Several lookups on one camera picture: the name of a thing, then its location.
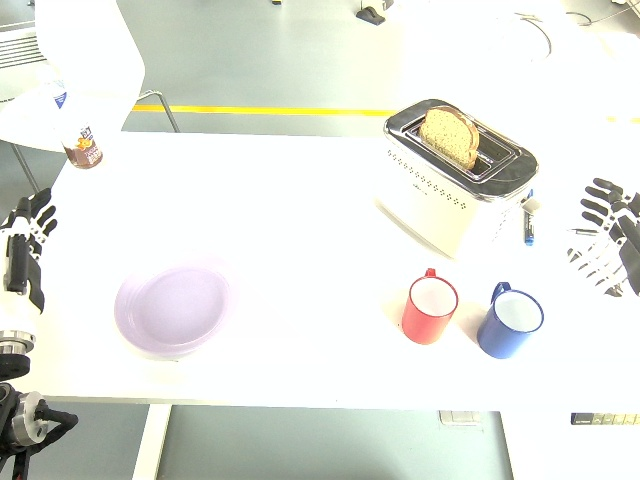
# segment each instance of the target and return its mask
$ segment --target floor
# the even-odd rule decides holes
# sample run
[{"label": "floor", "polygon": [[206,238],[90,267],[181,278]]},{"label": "floor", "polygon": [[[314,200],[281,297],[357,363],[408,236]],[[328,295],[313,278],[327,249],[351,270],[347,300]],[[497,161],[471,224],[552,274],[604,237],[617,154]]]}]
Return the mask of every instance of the floor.
[{"label": "floor", "polygon": [[[3,2],[0,23],[29,18],[32,10],[26,3]],[[567,11],[594,20],[625,8],[608,0],[562,3]],[[184,132],[379,136],[385,120],[380,113],[324,115],[318,109],[393,111],[415,100],[415,92],[398,88],[404,79],[394,53],[405,48],[406,38],[402,17],[394,17],[393,9],[385,24],[374,27],[355,18],[360,8],[356,0],[284,0],[281,6],[236,0],[232,8],[210,0],[118,4],[145,61],[143,87],[163,91],[172,105],[311,112],[176,114]],[[589,28],[640,34],[640,18],[627,11]],[[171,131],[171,126],[161,113],[132,112],[124,130]],[[24,153],[40,187],[52,186],[64,155],[26,148]],[[4,218],[32,191],[2,142],[0,158]],[[84,426],[36,457],[32,478],[130,478],[146,408],[61,408],[79,412]],[[444,429],[435,412],[289,414],[176,408],[160,478],[511,478],[497,414],[483,413],[482,428],[457,431]],[[131,421],[121,425],[123,418]],[[204,432],[211,435],[205,438]],[[274,438],[280,443],[272,443]],[[95,449],[87,454],[90,458],[80,458],[78,450],[89,445]]]}]

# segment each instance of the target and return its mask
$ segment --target blue mug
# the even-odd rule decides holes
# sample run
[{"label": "blue mug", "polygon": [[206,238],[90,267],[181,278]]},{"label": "blue mug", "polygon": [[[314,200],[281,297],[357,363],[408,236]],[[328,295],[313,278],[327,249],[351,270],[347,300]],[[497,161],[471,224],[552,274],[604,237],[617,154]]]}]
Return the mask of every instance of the blue mug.
[{"label": "blue mug", "polygon": [[508,282],[496,285],[491,307],[478,329],[478,343],[494,358],[509,358],[544,322],[542,307],[528,293],[512,290]]}]

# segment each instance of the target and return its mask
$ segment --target purple plate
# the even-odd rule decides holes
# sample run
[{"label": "purple plate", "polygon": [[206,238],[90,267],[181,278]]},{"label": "purple plate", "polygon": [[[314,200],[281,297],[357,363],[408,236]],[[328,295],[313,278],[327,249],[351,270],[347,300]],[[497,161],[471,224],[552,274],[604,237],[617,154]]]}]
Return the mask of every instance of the purple plate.
[{"label": "purple plate", "polygon": [[230,301],[229,283],[215,268],[185,264],[155,274],[134,273],[116,296],[116,325],[140,350],[182,356],[215,334]]}]

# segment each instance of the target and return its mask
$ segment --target chair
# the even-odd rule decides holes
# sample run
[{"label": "chair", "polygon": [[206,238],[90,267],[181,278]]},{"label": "chair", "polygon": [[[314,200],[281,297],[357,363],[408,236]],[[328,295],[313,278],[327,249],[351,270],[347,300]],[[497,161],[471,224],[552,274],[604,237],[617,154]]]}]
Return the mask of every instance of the chair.
[{"label": "chair", "polygon": [[5,39],[16,37],[29,45],[29,57],[6,68],[0,63],[0,100],[7,100],[0,102],[0,140],[12,144],[35,191],[39,187],[18,146],[64,151],[50,117],[55,105],[35,73],[38,64],[49,63],[60,71],[97,139],[119,132],[136,102],[150,95],[159,97],[173,130],[180,131],[161,92],[140,93],[144,62],[115,0],[37,2],[35,28],[0,32],[0,52]]}]

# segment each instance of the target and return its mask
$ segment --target pen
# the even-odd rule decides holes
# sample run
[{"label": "pen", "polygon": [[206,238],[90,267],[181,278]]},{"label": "pen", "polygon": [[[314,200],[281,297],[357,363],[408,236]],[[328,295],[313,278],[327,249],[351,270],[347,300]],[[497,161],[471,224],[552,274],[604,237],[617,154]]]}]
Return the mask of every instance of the pen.
[{"label": "pen", "polygon": [[590,228],[570,228],[567,232],[573,232],[576,235],[588,235],[595,237],[598,234],[598,230],[592,230]]},{"label": "pen", "polygon": [[[529,195],[527,198],[531,198],[533,196],[533,190],[529,191]],[[533,215],[525,210],[524,212],[524,243],[527,246],[532,246],[534,240],[533,234]]]}]

